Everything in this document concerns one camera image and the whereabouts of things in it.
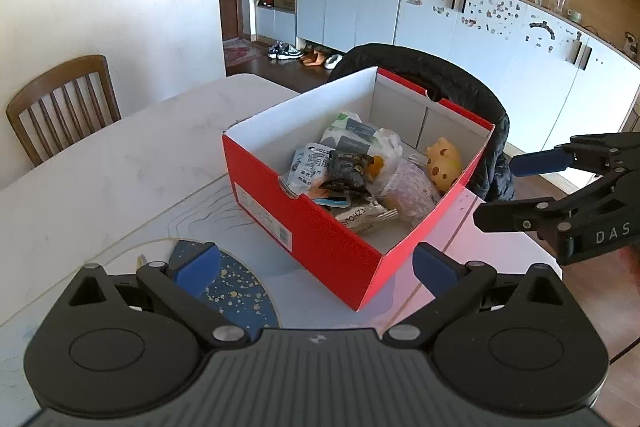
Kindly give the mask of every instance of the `glass cup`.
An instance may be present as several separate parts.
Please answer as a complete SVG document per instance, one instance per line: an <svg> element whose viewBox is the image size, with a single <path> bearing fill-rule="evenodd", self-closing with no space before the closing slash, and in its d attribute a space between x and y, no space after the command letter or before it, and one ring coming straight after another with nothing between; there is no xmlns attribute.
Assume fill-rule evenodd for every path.
<svg viewBox="0 0 640 427"><path fill-rule="evenodd" d="M556 0L556 5L554 6L554 12L556 12L558 15L562 14L565 1L566 0Z"/></svg>

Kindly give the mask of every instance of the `marble tabletop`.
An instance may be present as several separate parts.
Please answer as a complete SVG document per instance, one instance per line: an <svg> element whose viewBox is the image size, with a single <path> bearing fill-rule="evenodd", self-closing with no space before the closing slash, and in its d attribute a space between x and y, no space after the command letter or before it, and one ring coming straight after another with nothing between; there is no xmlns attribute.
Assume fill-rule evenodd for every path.
<svg viewBox="0 0 640 427"><path fill-rule="evenodd" d="M111 125L0 192L0 427L20 425L38 410L22 369L24 349L87 261L132 273L140 254L166 260L178 239L214 241L264 288L265 295L247 290L256 314L267 299L274 325L285 328L382 333L433 299L408 260L354 312L238 206L222 132L295 95L250 74L213 81ZM462 263L481 259L524 273L542 262L560 273L527 235L479 232L472 211L480 202L465 190L425 240Z"/></svg>

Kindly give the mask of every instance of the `mug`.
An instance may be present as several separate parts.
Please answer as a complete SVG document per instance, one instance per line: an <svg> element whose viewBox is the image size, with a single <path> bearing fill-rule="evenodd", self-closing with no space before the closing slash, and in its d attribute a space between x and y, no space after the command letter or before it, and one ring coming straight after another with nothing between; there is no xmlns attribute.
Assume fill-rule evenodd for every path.
<svg viewBox="0 0 640 427"><path fill-rule="evenodd" d="M575 22L576 24L580 24L580 21L582 20L582 14L580 12L577 12L575 10L567 10L566 14L569 16L569 20Z"/></svg>

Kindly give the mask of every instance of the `cable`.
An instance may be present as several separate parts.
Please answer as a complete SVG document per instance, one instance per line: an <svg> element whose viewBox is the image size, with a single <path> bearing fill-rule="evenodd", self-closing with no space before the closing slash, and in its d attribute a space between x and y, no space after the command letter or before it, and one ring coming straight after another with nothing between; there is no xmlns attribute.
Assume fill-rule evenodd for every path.
<svg viewBox="0 0 640 427"><path fill-rule="evenodd" d="M615 357L613 357L610 361L609 361L609 365L612 365L614 362L618 361L619 359L621 359L622 357L624 357L629 351L631 351L634 347L636 347L638 344L640 344L640 337L638 337L636 340L634 340L631 344L629 344L628 346L625 347L625 349L623 349L622 351L620 351Z"/></svg>

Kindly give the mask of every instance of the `figurine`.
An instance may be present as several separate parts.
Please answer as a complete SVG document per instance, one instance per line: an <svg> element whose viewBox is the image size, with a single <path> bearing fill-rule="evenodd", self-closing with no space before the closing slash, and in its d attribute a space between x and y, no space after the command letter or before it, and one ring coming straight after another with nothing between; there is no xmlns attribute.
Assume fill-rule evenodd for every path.
<svg viewBox="0 0 640 427"><path fill-rule="evenodd" d="M427 156L427 174L440 192L447 192L462 174L460 152L447 139L440 137L424 152Z"/></svg>

